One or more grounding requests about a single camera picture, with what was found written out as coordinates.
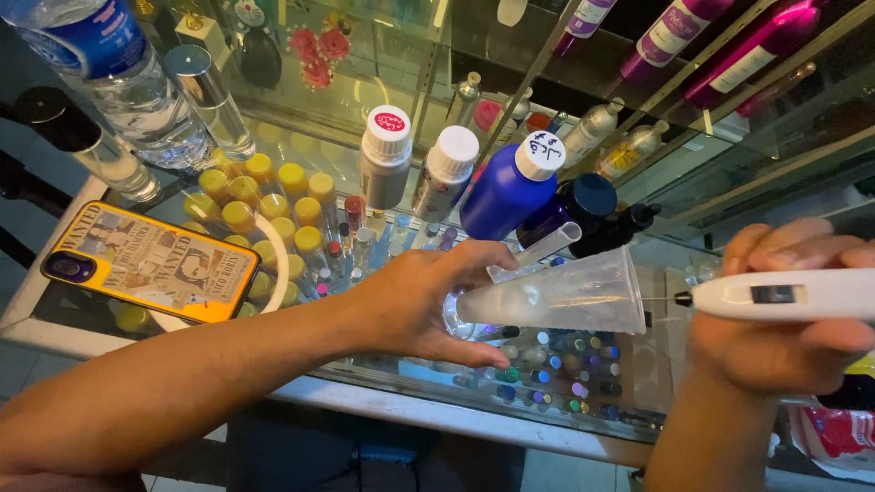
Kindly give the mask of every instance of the purple bottle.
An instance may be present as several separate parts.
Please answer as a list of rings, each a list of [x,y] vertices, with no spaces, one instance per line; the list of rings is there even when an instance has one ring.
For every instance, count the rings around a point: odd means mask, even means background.
[[[794,51],[820,20],[829,0],[781,0],[761,13],[683,82],[683,97],[700,109],[714,109],[726,94],[772,60]]]
[[[556,191],[555,172],[564,162],[565,146],[545,130],[495,152],[462,204],[459,216],[465,232],[473,239],[504,239],[550,201]]]
[[[635,43],[619,72],[624,79],[645,84],[675,59],[705,27],[720,17],[733,0],[675,0]]]
[[[568,21],[568,27],[553,50],[556,56],[565,56],[579,39],[587,39],[599,28],[617,0],[582,0]]]
[[[560,183],[547,205],[516,228],[516,238],[528,248],[566,222],[577,222],[583,235],[589,235],[615,208],[617,192],[613,185],[595,172],[586,172]]]

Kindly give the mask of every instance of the forearm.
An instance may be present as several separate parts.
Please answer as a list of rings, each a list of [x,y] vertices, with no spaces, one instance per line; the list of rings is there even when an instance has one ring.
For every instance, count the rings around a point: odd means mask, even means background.
[[[741,390],[694,366],[647,464],[645,489],[763,490],[777,409],[777,398]]]
[[[35,384],[0,412],[0,474],[120,472],[202,436],[347,355],[356,318],[343,305],[331,296],[163,334]]]

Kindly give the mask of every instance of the clear plastic cup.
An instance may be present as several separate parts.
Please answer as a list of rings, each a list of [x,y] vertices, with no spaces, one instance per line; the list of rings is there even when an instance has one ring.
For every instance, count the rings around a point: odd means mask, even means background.
[[[458,296],[467,323],[643,334],[644,309],[632,258],[624,246]]]

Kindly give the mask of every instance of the pink lid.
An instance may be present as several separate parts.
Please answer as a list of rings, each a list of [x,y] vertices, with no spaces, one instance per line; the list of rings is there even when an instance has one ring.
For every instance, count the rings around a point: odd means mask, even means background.
[[[474,111],[474,122],[483,131],[489,131],[495,118],[501,112],[501,105],[495,101],[480,101]]]

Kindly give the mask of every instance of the red sticker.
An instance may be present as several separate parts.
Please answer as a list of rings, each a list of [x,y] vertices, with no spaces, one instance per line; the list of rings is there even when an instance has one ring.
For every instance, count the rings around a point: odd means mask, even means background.
[[[374,116],[374,121],[377,123],[377,126],[384,130],[404,130],[404,120],[401,119],[400,116],[393,115],[392,113],[377,113],[377,115]]]

